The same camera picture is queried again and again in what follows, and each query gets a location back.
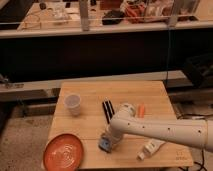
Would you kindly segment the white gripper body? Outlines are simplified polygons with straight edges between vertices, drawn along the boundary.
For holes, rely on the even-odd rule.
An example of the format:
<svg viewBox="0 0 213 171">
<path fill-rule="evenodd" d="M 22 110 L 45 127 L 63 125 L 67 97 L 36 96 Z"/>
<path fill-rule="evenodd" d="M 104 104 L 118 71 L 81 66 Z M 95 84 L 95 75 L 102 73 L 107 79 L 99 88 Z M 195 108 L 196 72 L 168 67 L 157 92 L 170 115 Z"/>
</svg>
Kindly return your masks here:
<svg viewBox="0 0 213 171">
<path fill-rule="evenodd" d="M 102 134 L 105 134 L 110 139 L 111 144 L 112 144 L 112 150 L 123 139 L 123 134 L 120 131 L 115 130 L 111 126 L 107 126 L 106 129 L 105 129 L 105 131 Z"/>
</svg>

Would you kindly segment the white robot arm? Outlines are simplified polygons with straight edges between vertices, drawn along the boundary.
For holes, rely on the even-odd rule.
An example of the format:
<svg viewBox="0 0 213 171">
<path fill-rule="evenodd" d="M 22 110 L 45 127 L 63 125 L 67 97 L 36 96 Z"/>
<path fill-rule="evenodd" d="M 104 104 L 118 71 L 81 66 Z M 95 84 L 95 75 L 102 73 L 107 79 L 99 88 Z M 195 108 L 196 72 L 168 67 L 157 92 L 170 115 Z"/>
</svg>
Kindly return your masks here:
<svg viewBox="0 0 213 171">
<path fill-rule="evenodd" d="M 121 105 L 99 140 L 99 148 L 110 153 L 125 134 L 138 135 L 213 152 L 212 120 L 146 120 L 135 117 L 134 106 Z"/>
</svg>

